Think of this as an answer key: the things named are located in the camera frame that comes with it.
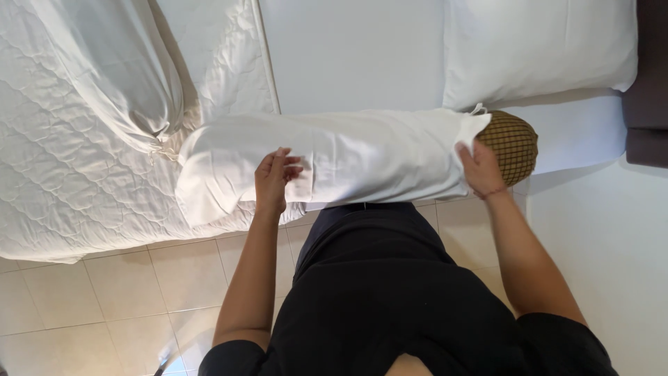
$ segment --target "tile floor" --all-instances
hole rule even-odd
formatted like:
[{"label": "tile floor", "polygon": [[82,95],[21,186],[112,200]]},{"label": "tile floor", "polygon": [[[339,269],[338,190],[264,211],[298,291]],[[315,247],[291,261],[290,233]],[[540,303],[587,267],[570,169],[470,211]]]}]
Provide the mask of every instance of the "tile floor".
[{"label": "tile floor", "polygon": [[[526,190],[514,196],[524,210]],[[506,304],[484,204],[415,202],[450,255]],[[276,312],[317,212],[281,226]],[[0,259],[0,364],[10,376],[145,376],[169,346],[166,375],[195,376],[246,236],[90,254],[74,265]]]}]

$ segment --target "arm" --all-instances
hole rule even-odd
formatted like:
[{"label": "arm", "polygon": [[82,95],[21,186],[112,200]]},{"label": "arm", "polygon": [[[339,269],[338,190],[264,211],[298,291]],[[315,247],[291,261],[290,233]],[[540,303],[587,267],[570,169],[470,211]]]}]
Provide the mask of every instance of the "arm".
[{"label": "arm", "polygon": [[220,307],[212,346],[244,339],[264,350],[269,345],[276,284],[276,242],[279,218],[285,210],[285,184],[299,176],[299,157],[279,149],[255,171],[257,204],[232,282]]},{"label": "arm", "polygon": [[460,150],[466,180],[485,200],[492,220],[504,289],[521,316],[557,314],[587,325],[566,280],[505,189],[494,152],[476,141],[474,156]]}]

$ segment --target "dark headboard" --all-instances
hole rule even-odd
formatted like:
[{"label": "dark headboard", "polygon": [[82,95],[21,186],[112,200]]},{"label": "dark headboard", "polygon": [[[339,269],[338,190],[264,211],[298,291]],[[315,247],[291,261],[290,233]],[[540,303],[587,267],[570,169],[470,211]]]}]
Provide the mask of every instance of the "dark headboard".
[{"label": "dark headboard", "polygon": [[668,0],[637,0],[638,77],[622,97],[627,161],[668,168]]}]

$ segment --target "bracelet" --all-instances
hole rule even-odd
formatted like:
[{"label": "bracelet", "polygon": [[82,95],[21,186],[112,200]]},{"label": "bracelet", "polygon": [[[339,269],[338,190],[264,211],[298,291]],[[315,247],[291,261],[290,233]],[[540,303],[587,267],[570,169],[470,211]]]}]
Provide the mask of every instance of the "bracelet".
[{"label": "bracelet", "polygon": [[499,187],[499,188],[497,188],[497,189],[495,189],[495,190],[493,190],[493,191],[491,191],[491,192],[488,192],[488,193],[485,194],[485,195],[483,195],[483,194],[480,193],[480,192],[475,192],[475,194],[476,194],[476,196],[480,197],[480,199],[481,199],[482,201],[485,201],[485,200],[487,200],[487,198],[488,198],[489,196],[491,196],[491,195],[493,195],[493,194],[495,194],[495,193],[503,192],[503,191],[505,191],[505,190],[507,190],[507,189],[508,189],[508,188],[504,185],[504,186]]}]

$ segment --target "checkered bolster pillow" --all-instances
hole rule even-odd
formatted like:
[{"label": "checkered bolster pillow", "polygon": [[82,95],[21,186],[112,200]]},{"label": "checkered bolster pillow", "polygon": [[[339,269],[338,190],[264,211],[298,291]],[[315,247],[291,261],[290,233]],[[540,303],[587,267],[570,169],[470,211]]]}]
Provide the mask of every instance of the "checkered bolster pillow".
[{"label": "checkered bolster pillow", "polygon": [[490,111],[492,121],[477,139],[496,153],[501,174],[511,187],[536,167],[538,135],[524,120],[503,111]]}]

